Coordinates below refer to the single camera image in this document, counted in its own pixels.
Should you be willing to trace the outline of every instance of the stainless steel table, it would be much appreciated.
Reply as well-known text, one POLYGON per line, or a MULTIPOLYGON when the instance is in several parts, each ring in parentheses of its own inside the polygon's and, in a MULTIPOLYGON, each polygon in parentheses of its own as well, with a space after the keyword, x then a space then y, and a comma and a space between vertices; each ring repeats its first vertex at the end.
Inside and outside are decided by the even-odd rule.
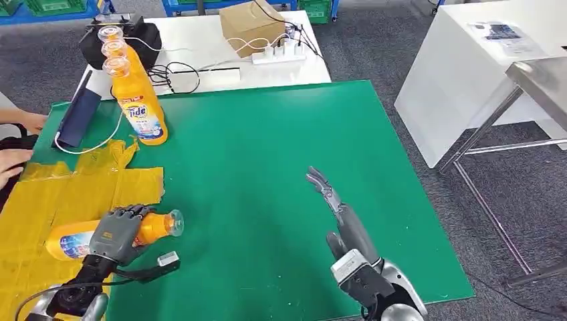
POLYGON ((454 165, 459 174, 463 177, 467 186, 481 205, 483 212, 488 216, 497 229, 498 234, 524 271, 523 276, 507 280, 509 286, 518 286, 567 272, 567 260, 550 267, 536 271, 532 270, 519 253, 512 240, 508 237, 508 234, 498 221, 498 218, 485 202, 459 160, 465 155, 567 142, 567 138, 563 138, 472 148, 494 122, 500 118, 524 92, 530 95, 564 130, 567 130, 567 57, 514 62, 508 70, 506 70, 506 75, 516 84, 513 90, 487 120, 477 128, 472 136, 463 143, 459 150, 457 150, 447 162, 440 166, 439 171, 441 174, 445 174, 449 167, 454 165))

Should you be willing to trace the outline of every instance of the yellow plastic bag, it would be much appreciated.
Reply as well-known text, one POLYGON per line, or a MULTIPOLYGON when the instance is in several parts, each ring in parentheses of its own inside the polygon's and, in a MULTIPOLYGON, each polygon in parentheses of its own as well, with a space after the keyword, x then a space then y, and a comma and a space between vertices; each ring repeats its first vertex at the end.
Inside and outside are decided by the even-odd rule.
POLYGON ((58 261, 47 252, 52 227, 99 219, 117 206, 160 202, 163 168, 125 169, 137 150, 136 141, 126 148, 111 140, 81 155, 74 172, 63 162, 26 166, 0 214, 0 320, 12 320, 21 301, 69 281, 81 268, 81 260, 58 261))

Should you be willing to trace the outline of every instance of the bottle cap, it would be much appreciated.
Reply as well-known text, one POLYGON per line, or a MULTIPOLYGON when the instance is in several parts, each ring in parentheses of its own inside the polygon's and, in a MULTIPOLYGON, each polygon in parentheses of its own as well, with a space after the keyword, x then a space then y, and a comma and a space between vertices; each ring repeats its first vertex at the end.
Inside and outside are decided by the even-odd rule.
POLYGON ((185 225, 183 223, 183 214, 181 214, 178 209, 174 209, 167 215, 169 216, 169 219, 164 220, 165 229, 171 236, 181 236, 185 225))
POLYGON ((106 57, 126 57, 126 42, 124 40, 110 40, 105 42, 100 48, 100 52, 106 57))
POLYGON ((107 25, 106 27, 100 28, 98 30, 98 39, 102 42, 107 42, 115 39, 122 39, 124 37, 124 32, 122 28, 117 25, 107 25))
POLYGON ((124 77, 130 73, 130 62, 125 57, 110 57, 104 61, 102 69, 111 77, 124 77))

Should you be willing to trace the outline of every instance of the gray carpet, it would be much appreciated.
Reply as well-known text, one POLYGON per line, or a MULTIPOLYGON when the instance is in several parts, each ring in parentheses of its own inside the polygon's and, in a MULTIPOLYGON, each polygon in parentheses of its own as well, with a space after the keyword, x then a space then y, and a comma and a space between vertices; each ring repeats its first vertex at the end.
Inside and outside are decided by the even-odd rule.
MULTIPOLYGON (((116 0, 116 6, 163 16, 155 0, 116 0)), ((563 314, 567 320, 566 276, 513 290, 502 286, 520 268, 456 171, 443 177, 426 166, 394 109, 433 19, 430 12, 427 0, 342 0, 338 21, 314 29, 334 81, 372 80, 465 270, 522 304, 563 314)), ((85 65, 76 49, 84 24, 0 28, 0 91, 20 107, 39 112, 47 112, 50 102, 68 100, 85 65)), ((482 144, 545 137, 529 122, 498 126, 482 144)), ((462 163, 533 268, 567 256, 565 152, 546 146, 470 156, 462 163)), ((477 280, 471 283, 475 298, 428 305, 429 319, 563 320, 520 308, 477 280)))

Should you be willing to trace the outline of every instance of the tide logo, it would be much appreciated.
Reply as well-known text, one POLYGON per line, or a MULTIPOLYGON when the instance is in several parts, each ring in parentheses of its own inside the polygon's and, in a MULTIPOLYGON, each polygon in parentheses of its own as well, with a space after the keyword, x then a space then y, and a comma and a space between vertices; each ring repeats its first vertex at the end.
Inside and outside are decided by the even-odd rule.
POLYGON ((146 118, 146 116, 148 116, 148 108, 146 108, 146 106, 137 106, 137 107, 131 107, 128 108, 128 113, 130 114, 130 117, 136 117, 136 118, 146 118))

